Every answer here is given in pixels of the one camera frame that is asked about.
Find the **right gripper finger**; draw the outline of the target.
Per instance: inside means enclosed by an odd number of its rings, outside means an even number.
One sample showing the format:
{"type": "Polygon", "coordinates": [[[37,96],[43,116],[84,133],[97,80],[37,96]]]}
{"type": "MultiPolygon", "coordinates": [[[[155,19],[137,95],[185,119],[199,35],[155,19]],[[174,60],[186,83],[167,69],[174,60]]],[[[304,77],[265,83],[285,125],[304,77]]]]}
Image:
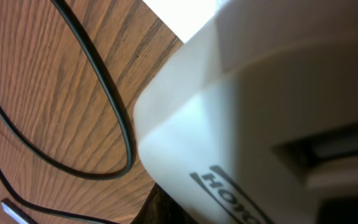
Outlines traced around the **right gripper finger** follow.
{"type": "Polygon", "coordinates": [[[131,224],[197,224],[158,184],[154,184],[131,224]]]}

